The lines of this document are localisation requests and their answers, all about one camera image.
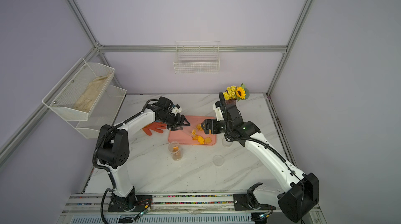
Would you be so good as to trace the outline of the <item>clear jar with cookies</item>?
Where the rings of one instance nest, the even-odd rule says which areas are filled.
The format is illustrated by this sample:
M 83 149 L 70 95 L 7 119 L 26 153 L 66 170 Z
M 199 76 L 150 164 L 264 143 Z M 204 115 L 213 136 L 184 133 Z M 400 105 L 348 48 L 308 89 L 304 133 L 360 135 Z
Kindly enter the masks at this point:
M 224 137 L 222 138 L 222 145 L 224 147 L 231 147 L 232 146 L 232 142 L 227 141 Z

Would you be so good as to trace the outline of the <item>clear jar front cookies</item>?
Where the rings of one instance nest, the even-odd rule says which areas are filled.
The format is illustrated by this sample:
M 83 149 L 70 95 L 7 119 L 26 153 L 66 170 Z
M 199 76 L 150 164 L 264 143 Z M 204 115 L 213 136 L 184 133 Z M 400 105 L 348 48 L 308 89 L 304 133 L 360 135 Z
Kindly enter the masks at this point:
M 188 135 L 191 138 L 191 140 L 193 140 L 193 141 L 198 141 L 198 134 L 201 130 L 202 130 L 202 128 L 197 125 L 195 125 L 195 126 L 193 126 L 193 125 L 187 126 L 186 125 L 186 126 L 183 126 L 183 128 L 182 128 L 182 131 L 186 135 Z

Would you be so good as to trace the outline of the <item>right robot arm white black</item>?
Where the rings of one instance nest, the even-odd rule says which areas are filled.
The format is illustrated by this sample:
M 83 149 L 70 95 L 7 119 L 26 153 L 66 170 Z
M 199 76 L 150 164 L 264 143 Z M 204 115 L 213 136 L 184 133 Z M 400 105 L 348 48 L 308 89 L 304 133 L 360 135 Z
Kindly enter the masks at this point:
M 251 121 L 245 122 L 235 104 L 227 104 L 223 92 L 214 104 L 216 118 L 205 120 L 206 134 L 222 134 L 229 143 L 239 143 L 253 153 L 272 173 L 280 185 L 278 192 L 256 183 L 246 192 L 245 205 L 259 210 L 265 206 L 278 207 L 292 222 L 303 222 L 303 217 L 319 202 L 319 180 L 306 174 L 280 154 Z

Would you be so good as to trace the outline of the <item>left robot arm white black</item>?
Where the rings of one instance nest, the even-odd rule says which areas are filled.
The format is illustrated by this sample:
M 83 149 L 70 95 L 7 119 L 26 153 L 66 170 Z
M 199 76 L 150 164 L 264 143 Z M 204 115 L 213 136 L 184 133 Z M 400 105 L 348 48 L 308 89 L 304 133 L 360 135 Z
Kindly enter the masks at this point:
M 93 167 L 106 171 L 112 183 L 107 192 L 112 200 L 133 208 L 137 204 L 134 185 L 131 183 L 125 163 L 129 157 L 129 137 L 146 126 L 161 122 L 171 131 L 180 131 L 191 124 L 181 114 L 181 108 L 165 97 L 148 100 L 141 111 L 117 125 L 101 127 L 92 157 Z

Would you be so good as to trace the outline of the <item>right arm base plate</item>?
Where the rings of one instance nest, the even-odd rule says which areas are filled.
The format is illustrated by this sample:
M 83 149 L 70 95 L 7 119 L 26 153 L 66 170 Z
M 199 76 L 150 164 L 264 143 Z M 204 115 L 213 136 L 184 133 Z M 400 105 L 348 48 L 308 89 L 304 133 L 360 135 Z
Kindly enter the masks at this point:
M 259 204 L 253 197 L 248 197 L 247 194 L 233 195 L 235 210 L 276 210 L 275 206 L 268 204 Z

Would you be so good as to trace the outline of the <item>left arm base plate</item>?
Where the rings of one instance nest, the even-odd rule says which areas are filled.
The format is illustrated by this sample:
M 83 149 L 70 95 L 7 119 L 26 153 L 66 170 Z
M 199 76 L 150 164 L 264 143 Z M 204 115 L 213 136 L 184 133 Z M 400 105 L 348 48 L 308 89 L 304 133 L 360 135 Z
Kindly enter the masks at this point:
M 112 194 L 111 201 L 108 207 L 109 213 L 134 212 L 139 213 L 145 209 L 145 206 L 150 206 L 152 203 L 151 195 L 135 195 L 130 197 L 118 197 Z

